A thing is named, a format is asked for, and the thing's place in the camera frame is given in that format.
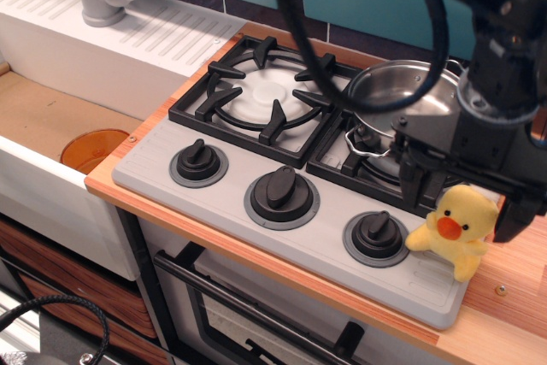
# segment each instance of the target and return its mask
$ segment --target stainless steel pot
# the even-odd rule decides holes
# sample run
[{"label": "stainless steel pot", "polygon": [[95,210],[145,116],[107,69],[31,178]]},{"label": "stainless steel pot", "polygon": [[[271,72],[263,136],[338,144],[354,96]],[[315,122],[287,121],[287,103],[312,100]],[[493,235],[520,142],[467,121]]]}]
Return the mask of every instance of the stainless steel pot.
[{"label": "stainless steel pot", "polygon": [[[459,62],[448,62],[453,62],[460,70],[464,70]],[[374,65],[350,82],[348,95],[353,99],[364,98],[371,104],[395,102],[415,92],[426,78],[429,66],[427,62],[412,60],[394,60]],[[387,156],[390,152],[389,145],[395,137],[391,128],[392,119],[407,115],[447,115],[457,105],[458,80],[457,75],[445,69],[437,84],[422,99],[405,109],[381,114],[355,113],[357,125],[345,134],[350,150],[365,157]],[[350,138],[355,132],[377,135],[381,152],[358,150]]]}]

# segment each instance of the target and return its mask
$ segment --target oven window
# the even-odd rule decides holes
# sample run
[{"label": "oven window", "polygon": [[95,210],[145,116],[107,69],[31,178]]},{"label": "oven window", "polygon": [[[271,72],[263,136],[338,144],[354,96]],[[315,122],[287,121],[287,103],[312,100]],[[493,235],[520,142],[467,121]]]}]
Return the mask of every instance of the oven window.
[{"label": "oven window", "polygon": [[324,362],[289,344],[228,307],[190,289],[198,327],[205,342],[238,364],[317,365]]}]

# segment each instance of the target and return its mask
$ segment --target black oven handle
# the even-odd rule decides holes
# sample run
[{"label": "black oven handle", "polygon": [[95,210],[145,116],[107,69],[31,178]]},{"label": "black oven handle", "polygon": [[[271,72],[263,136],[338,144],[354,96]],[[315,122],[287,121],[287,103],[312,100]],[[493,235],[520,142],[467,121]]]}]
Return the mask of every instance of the black oven handle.
[{"label": "black oven handle", "polygon": [[322,361],[336,365],[357,365],[355,361],[351,360],[351,357],[365,333],[362,327],[355,322],[348,322],[334,347],[327,347],[196,271],[193,264],[203,251],[204,248],[201,245],[192,242],[175,258],[164,250],[160,250],[154,256],[154,265]]}]

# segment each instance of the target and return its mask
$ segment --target plush duck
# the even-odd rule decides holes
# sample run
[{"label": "plush duck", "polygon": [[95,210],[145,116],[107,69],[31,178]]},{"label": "plush duck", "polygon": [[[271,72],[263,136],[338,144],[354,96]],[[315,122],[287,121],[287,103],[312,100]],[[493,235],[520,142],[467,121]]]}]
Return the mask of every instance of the plush duck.
[{"label": "plush duck", "polygon": [[432,250],[454,264],[454,278],[470,280],[488,251],[482,238],[496,224],[496,204],[468,185],[456,185],[441,198],[437,210],[427,215],[426,223],[407,237],[412,251]]}]

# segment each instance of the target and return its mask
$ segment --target gas stove top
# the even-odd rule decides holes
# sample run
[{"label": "gas stove top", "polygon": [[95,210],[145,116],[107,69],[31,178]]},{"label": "gas stove top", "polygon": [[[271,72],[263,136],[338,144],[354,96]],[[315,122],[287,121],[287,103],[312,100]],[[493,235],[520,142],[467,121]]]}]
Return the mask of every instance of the gas stove top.
[{"label": "gas stove top", "polygon": [[[344,89],[360,69],[321,58]],[[115,167],[122,185],[433,327],[456,319],[467,283],[403,243],[438,195],[405,207],[397,164],[367,164],[294,50],[243,38]]]}]

